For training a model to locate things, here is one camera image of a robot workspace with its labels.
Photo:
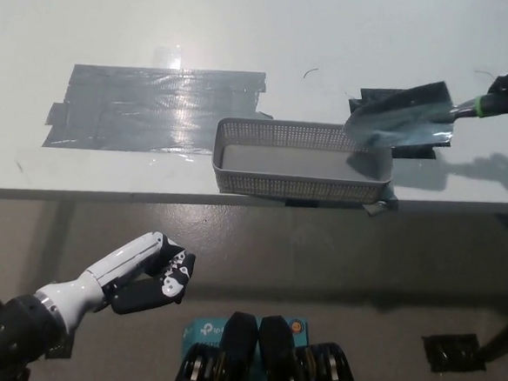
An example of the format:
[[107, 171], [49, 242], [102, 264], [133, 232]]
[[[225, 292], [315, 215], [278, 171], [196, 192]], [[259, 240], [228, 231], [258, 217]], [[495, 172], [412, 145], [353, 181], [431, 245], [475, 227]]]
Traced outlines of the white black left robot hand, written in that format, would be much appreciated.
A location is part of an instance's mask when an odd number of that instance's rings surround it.
[[35, 297], [68, 335], [89, 312], [118, 315], [179, 304], [196, 256], [159, 231], [145, 233], [88, 266], [78, 278], [51, 283]]

